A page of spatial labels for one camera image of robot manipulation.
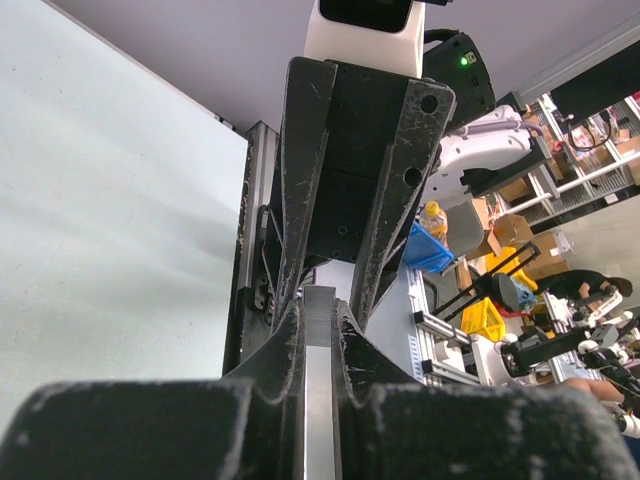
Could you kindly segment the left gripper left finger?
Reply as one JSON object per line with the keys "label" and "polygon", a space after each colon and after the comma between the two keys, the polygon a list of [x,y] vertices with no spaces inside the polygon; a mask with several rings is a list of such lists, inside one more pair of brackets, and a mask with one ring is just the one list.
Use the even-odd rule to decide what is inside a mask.
{"label": "left gripper left finger", "polygon": [[5,479],[299,479],[304,307],[218,380],[34,391],[1,443]]}

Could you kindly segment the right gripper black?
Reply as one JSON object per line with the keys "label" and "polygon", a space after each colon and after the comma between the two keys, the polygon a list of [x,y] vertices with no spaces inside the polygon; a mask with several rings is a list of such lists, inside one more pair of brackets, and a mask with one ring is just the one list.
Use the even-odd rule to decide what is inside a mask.
{"label": "right gripper black", "polygon": [[408,81],[306,57],[291,60],[281,126],[282,243],[274,328],[296,294],[304,263],[332,259],[356,261],[350,307],[358,326],[366,328],[454,103],[453,90],[430,79]]}

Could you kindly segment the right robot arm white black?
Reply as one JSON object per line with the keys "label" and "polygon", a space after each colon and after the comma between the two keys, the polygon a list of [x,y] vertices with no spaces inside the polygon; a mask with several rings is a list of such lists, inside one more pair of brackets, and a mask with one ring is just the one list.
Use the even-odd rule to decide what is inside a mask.
{"label": "right robot arm white black", "polygon": [[443,196],[445,179],[480,192],[528,166],[524,123],[462,126],[453,112],[453,90],[433,79],[290,61],[263,247],[276,320],[307,271],[341,260],[354,267],[349,307],[365,326],[400,265],[420,258],[423,193]]}

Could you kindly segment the staple strip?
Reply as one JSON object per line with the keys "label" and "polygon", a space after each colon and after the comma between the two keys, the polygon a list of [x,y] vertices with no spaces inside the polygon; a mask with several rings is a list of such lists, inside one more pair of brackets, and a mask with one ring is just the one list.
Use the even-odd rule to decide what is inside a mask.
{"label": "staple strip", "polygon": [[334,287],[312,285],[304,288],[305,338],[308,346],[331,346],[335,293]]}

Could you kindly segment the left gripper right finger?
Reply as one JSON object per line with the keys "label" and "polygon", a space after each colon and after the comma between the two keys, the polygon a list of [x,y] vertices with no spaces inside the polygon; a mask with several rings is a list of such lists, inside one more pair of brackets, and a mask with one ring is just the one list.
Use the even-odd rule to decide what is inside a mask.
{"label": "left gripper right finger", "polygon": [[427,387],[331,320],[339,479],[636,479],[607,412],[567,387]]}

